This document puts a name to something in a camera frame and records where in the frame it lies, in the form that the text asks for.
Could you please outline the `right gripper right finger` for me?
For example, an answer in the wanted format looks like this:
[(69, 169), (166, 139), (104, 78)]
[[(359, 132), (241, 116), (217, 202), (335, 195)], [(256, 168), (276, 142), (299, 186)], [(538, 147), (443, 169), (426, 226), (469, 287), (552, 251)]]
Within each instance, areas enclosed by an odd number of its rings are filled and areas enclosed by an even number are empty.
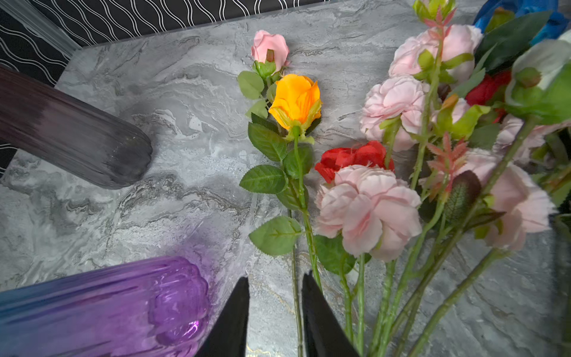
[(358, 356), (312, 277), (312, 272), (303, 276), (302, 310), (307, 356)]

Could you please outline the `red and pink flower stem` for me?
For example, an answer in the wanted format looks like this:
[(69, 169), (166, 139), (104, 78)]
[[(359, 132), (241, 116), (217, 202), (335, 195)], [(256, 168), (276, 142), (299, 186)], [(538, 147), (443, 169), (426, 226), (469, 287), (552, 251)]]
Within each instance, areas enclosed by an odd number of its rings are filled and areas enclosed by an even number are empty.
[[(378, 141), (325, 151), (315, 164), (324, 180), (315, 205), (318, 263), (339, 277), (344, 332), (359, 356), (383, 356), (392, 319), (396, 263), (422, 232), (419, 194), (394, 172), (389, 150)], [(367, 264), (385, 265), (380, 306), (370, 343), (365, 342)]]

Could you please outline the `pink peony spray stem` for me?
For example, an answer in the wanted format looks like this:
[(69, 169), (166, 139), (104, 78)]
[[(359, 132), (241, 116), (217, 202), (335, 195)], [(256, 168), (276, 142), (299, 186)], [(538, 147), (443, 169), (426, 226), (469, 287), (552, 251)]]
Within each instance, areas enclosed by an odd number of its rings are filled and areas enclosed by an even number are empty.
[(429, 232), (444, 228), (445, 208), (468, 140), (490, 108), (471, 105), (467, 94), (485, 72), (475, 54), (483, 32), (453, 22), (455, 1), (416, 1), (413, 11), (425, 31), (395, 52), (388, 78), (366, 96), (361, 130), (385, 145), (385, 164), (394, 153), (416, 149), (403, 199), (373, 203), (382, 224), (373, 254), (386, 265), (370, 356), (386, 354), (401, 301), (416, 275), (416, 262)]

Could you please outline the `dark pink glass vase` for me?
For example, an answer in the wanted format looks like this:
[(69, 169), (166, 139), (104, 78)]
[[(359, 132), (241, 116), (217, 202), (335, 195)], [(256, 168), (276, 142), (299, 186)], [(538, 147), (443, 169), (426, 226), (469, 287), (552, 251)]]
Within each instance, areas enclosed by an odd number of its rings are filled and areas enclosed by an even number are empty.
[(106, 189), (135, 184), (153, 156), (138, 127), (1, 68), (1, 140)]

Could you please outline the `pink spray with red bud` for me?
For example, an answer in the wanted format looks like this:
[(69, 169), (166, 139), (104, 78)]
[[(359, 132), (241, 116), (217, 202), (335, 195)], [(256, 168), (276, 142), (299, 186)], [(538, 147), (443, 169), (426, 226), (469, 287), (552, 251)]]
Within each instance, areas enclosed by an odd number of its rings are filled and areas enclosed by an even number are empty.
[(550, 216), (557, 214), (562, 195), (570, 192), (570, 165), (553, 175), (543, 173), (540, 181), (521, 166), (529, 161), (531, 152), (546, 145), (547, 136), (567, 128), (570, 122), (532, 129), (526, 125), (526, 121), (500, 110), (487, 126), (493, 132), (484, 135), (492, 140), (492, 149), (485, 150), (483, 144), (471, 140), (471, 147), (463, 149), (455, 160), (458, 170), (448, 200), (452, 208), (445, 210), (433, 249), (419, 270), (421, 284), (391, 330), (402, 331), (397, 355), (403, 351), (425, 289), (462, 234), (473, 231), (475, 239), (484, 240), (492, 250), (434, 313), (413, 346), (412, 356), (422, 352), (436, 325), (493, 262), (521, 250), (528, 235), (549, 230)]

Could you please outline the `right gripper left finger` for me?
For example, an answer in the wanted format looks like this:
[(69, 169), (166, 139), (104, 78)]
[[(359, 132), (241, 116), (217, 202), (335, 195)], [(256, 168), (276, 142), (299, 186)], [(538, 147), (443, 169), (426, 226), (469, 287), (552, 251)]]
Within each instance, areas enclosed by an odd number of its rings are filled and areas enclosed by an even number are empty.
[(249, 317), (249, 282), (241, 277), (195, 357), (244, 357)]

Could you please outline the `blue purple glass vase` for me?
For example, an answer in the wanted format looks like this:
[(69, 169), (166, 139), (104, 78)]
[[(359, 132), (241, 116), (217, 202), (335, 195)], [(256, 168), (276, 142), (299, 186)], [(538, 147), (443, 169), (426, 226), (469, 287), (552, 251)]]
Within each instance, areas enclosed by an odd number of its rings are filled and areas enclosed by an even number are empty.
[(1, 294), (3, 356), (193, 356), (211, 307), (183, 257), (157, 257)]

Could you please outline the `white flower stem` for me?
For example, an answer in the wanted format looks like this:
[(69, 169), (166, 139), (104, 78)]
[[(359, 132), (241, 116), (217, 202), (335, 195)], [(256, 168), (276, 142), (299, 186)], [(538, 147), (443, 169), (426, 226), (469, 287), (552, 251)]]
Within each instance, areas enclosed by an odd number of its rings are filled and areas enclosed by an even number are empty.
[(503, 106), (529, 129), (570, 122), (569, 32), (532, 46), (513, 62)]

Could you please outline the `blue flower stem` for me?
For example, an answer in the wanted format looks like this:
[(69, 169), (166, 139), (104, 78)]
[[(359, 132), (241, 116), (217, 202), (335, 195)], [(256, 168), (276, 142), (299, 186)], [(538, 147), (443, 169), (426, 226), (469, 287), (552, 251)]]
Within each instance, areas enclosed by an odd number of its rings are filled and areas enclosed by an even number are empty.
[(484, 34), (477, 62), (495, 74), (532, 46), (559, 38), (569, 29), (570, 12), (560, 12), (558, 1), (487, 1), (473, 25)]

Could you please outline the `yellow rose stem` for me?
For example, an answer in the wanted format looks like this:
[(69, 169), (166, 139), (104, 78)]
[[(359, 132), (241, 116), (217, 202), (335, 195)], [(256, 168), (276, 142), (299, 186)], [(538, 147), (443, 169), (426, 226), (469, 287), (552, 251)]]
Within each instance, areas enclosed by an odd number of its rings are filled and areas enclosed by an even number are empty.
[(248, 125), (248, 138), (267, 159), (268, 165), (257, 165), (242, 177), (239, 185), (250, 193), (276, 196), (284, 206), (298, 211), (301, 220), (277, 217), (250, 234), (250, 240), (263, 253), (281, 256), (290, 253), (300, 235), (309, 248), (310, 264), (316, 281), (318, 271), (315, 235), (309, 215), (309, 193), (304, 179), (314, 163), (314, 138), (308, 131), (321, 119), (321, 91), (318, 83), (308, 77), (287, 74), (267, 89), (249, 82), (247, 72), (239, 76), (251, 94), (271, 95), (268, 113), (275, 120), (256, 114)]

